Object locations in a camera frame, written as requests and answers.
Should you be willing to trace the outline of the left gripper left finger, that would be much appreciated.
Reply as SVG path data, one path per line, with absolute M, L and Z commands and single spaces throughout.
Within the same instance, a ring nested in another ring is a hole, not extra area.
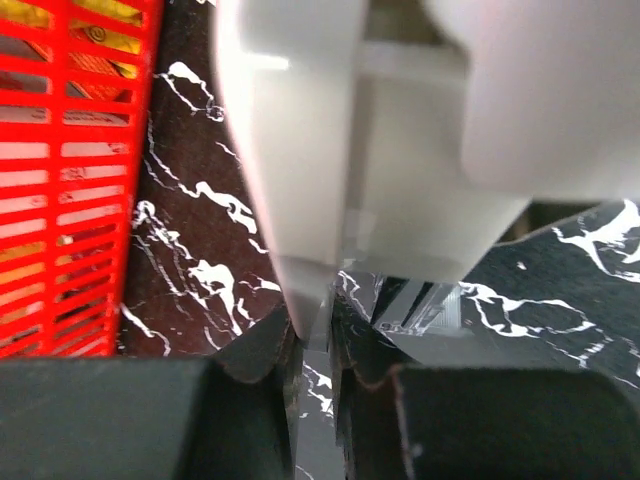
M 284 307 L 212 356 L 1 364 L 5 479 L 290 479 L 302 351 Z

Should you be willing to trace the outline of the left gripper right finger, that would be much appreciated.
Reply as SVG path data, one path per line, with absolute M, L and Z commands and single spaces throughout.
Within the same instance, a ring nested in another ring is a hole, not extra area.
M 431 368 L 343 296 L 330 358 L 350 479 L 635 479 L 639 416 L 593 371 Z

